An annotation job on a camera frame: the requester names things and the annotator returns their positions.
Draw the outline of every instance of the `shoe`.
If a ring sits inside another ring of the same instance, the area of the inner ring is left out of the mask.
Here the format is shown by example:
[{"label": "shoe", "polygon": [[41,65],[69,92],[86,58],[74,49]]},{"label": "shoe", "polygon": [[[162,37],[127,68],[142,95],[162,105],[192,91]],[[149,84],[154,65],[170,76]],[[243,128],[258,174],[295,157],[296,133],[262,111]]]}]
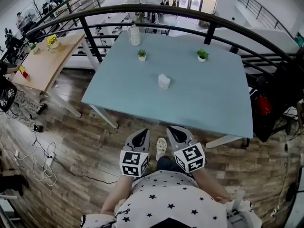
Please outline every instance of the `shoe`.
[{"label": "shoe", "polygon": [[37,133],[42,133],[42,131],[43,131],[43,126],[34,125],[33,130],[34,130],[35,132],[37,132]]},{"label": "shoe", "polygon": [[167,141],[164,138],[159,138],[156,144],[156,149],[156,160],[158,161],[161,153],[166,154]]},{"label": "shoe", "polygon": [[45,103],[43,103],[43,104],[41,104],[39,107],[38,107],[38,109],[37,109],[37,111],[36,111],[36,114],[37,115],[40,115],[45,109],[47,109],[47,104],[45,104]]}]

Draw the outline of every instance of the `small potted plant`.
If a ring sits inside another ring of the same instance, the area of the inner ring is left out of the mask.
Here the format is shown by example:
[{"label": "small potted plant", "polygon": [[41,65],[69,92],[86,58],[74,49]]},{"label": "small potted plant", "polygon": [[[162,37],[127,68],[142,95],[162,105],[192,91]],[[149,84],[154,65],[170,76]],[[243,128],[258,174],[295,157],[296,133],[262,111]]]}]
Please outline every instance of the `small potted plant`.
[{"label": "small potted plant", "polygon": [[39,51],[39,47],[37,47],[37,42],[29,44],[30,50],[36,54]]},{"label": "small potted plant", "polygon": [[57,40],[56,35],[52,35],[49,38],[47,38],[47,48],[50,49],[55,49],[60,46],[60,42]]},{"label": "small potted plant", "polygon": [[205,62],[206,60],[208,60],[208,56],[209,56],[209,53],[207,53],[205,50],[203,49],[200,49],[196,52],[196,54],[198,55],[198,60],[200,62]]},{"label": "small potted plant", "polygon": [[138,52],[137,52],[137,55],[138,55],[138,59],[139,59],[140,61],[145,61],[146,58],[147,58],[147,51],[146,51],[146,50],[139,49]]}]

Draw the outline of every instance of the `hand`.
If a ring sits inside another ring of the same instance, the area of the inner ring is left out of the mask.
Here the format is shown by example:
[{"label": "hand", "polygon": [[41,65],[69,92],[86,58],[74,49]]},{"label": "hand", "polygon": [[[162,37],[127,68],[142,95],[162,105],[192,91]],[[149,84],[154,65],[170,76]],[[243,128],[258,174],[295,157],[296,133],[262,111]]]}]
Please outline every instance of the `hand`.
[{"label": "hand", "polygon": [[18,71],[19,71],[19,69],[20,69],[20,65],[19,65],[19,66],[17,66],[17,67],[15,67],[15,68],[13,68],[14,72],[18,72]]}]

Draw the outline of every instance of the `cable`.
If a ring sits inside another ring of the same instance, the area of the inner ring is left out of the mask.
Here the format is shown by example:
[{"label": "cable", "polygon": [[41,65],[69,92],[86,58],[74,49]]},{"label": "cable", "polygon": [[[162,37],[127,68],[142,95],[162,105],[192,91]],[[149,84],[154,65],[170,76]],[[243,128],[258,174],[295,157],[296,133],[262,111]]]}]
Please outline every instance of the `cable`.
[{"label": "cable", "polygon": [[[15,154],[14,154],[14,152],[12,151],[12,150],[10,150],[10,149],[5,149],[5,150],[8,150],[8,151],[11,151],[12,153],[13,153],[13,155],[14,155],[14,157],[15,157],[15,161],[11,161],[13,164],[15,164],[15,163],[18,163],[19,164],[19,162],[18,161],[23,161],[25,158],[27,158],[27,157],[29,157],[31,154],[33,154],[35,151],[36,151],[36,149],[40,149],[42,152],[43,152],[43,157],[44,157],[44,159],[43,159],[43,164],[41,165],[41,166],[39,166],[39,165],[37,165],[36,164],[36,157],[34,156],[33,157],[33,166],[32,166],[32,170],[33,170],[33,175],[34,175],[34,178],[36,179],[36,180],[38,180],[38,181],[46,181],[46,184],[48,185],[48,186],[50,186],[50,187],[52,187],[52,186],[54,186],[55,184],[56,184],[56,182],[57,182],[57,176],[53,173],[53,170],[46,164],[46,157],[47,158],[50,158],[49,157],[49,155],[48,155],[48,153],[45,151],[45,149],[43,149],[43,147],[42,147],[42,145],[41,145],[41,143],[37,140],[37,134],[36,134],[36,132],[34,132],[34,131],[31,131],[31,132],[33,132],[34,133],[34,135],[35,135],[35,141],[34,141],[34,143],[32,144],[32,146],[34,147],[35,146],[35,144],[36,143],[38,143],[40,146],[39,147],[36,147],[31,153],[29,153],[28,155],[26,155],[26,156],[24,156],[22,159],[20,159],[20,158],[18,158],[17,156],[15,156]],[[42,179],[38,179],[37,177],[36,177],[36,175],[35,175],[35,171],[34,171],[34,166],[37,166],[38,168],[42,168]],[[55,181],[54,181],[54,183],[53,184],[50,184],[50,183],[48,183],[48,181],[47,181],[47,179],[46,179],[46,177],[45,176],[47,176],[47,177],[49,177],[49,178],[51,178],[51,177],[55,177]]]},{"label": "cable", "polygon": [[92,178],[92,177],[88,177],[88,176],[86,176],[86,175],[76,175],[76,174],[72,173],[71,171],[66,170],[66,168],[64,167],[64,165],[63,165],[60,161],[58,161],[57,158],[56,158],[56,159],[53,159],[53,161],[59,163],[67,173],[70,173],[71,175],[73,175],[73,176],[75,176],[75,177],[87,177],[88,179],[92,179],[92,180],[95,180],[95,181],[103,182],[103,183],[108,184],[108,185],[113,184],[113,183],[116,183],[116,181],[113,181],[113,182],[108,183],[108,182],[106,182],[106,181],[99,180],[99,179]]}]

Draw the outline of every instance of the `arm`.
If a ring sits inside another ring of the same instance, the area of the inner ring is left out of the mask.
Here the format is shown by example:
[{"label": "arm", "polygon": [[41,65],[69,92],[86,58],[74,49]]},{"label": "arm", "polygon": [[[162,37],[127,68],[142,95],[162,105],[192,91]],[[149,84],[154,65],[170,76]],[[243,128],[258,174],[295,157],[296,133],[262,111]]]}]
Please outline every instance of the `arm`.
[{"label": "arm", "polygon": [[231,200],[225,188],[209,175],[205,168],[192,172],[200,189],[208,193],[215,201],[225,204]]},{"label": "arm", "polygon": [[101,214],[114,216],[115,206],[120,200],[127,199],[130,196],[134,177],[121,175],[114,189],[104,202]]}]

